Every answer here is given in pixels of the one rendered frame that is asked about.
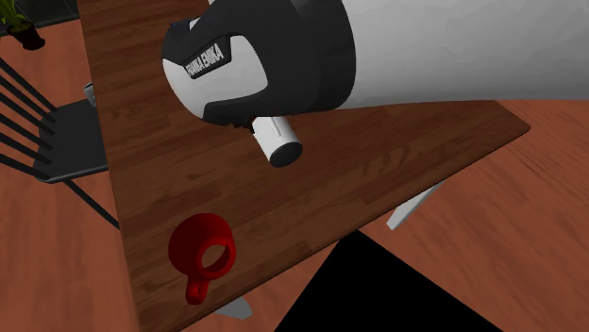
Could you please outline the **white cylinder with grey end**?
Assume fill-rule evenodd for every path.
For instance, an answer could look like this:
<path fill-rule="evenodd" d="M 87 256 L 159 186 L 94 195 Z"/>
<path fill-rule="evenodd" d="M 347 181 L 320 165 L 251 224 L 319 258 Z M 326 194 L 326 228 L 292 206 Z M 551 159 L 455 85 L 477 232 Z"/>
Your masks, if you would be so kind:
<path fill-rule="evenodd" d="M 257 117 L 253 136 L 275 168 L 288 166 L 301 156 L 303 145 L 285 117 Z"/>

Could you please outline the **wooden table with white legs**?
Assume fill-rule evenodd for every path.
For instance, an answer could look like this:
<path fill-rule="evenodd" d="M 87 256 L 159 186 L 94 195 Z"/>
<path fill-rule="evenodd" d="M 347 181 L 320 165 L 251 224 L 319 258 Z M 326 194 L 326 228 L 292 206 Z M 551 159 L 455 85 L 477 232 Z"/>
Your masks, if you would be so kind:
<path fill-rule="evenodd" d="M 275 168 L 164 77 L 165 31 L 207 0 L 76 1 L 140 332 L 179 332 L 529 130 L 494 101 L 299 115 L 302 157 Z M 227 221 L 237 260 L 191 306 L 167 249 L 199 212 Z"/>

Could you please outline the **black chair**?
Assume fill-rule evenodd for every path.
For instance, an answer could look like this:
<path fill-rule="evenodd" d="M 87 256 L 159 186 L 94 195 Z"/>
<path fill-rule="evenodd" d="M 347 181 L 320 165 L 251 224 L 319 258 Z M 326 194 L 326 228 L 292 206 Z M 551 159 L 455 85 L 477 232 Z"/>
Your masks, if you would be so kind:
<path fill-rule="evenodd" d="M 33 133 L 0 114 L 0 124 L 37 145 L 36 149 L 29 148 L 0 132 L 0 143 L 33 159 L 31 165 L 26 165 L 0 154 L 0 164 L 46 184 L 66 185 L 103 219 L 119 228 L 119 222 L 74 182 L 76 178 L 108 169 L 96 107 L 86 99 L 56 107 L 2 58 L 0 69 L 10 77 L 0 75 L 0 86 L 23 102 L 18 105 L 0 92 L 0 103 L 38 128 Z"/>

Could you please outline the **potted green plant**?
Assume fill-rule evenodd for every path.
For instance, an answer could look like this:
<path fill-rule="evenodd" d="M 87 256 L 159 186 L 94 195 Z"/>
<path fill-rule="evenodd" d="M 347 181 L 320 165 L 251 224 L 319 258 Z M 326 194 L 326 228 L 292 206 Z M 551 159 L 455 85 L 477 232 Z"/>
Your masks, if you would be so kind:
<path fill-rule="evenodd" d="M 25 50 L 34 51 L 45 46 L 45 39 L 39 35 L 36 26 L 17 12 L 15 0 L 0 0 L 0 22 Z"/>

